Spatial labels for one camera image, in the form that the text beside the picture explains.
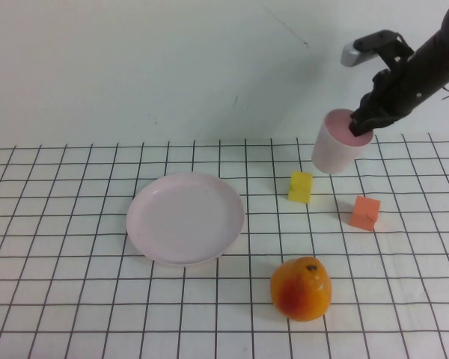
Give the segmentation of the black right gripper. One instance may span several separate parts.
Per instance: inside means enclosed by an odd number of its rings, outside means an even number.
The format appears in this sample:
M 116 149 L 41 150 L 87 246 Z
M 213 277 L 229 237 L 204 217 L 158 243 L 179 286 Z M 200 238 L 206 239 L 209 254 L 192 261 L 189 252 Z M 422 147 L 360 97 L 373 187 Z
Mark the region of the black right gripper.
M 424 99 L 424 63 L 391 59 L 388 68 L 373 77 L 373 89 L 351 113 L 350 132 L 362 136 L 391 126 L 409 115 Z

